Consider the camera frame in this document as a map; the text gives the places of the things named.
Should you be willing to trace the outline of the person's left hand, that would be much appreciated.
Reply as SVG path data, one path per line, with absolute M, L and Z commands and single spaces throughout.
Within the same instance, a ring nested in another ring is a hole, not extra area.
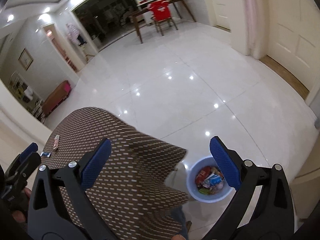
M 18 223 L 26 223 L 28 219 L 29 202 L 32 191 L 25 187 L 11 201 L 11 214 Z

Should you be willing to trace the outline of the person's right hand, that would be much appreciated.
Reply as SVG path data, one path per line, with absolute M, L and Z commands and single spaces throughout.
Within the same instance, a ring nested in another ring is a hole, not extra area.
M 182 235 L 174 235 L 171 240 L 186 240 Z

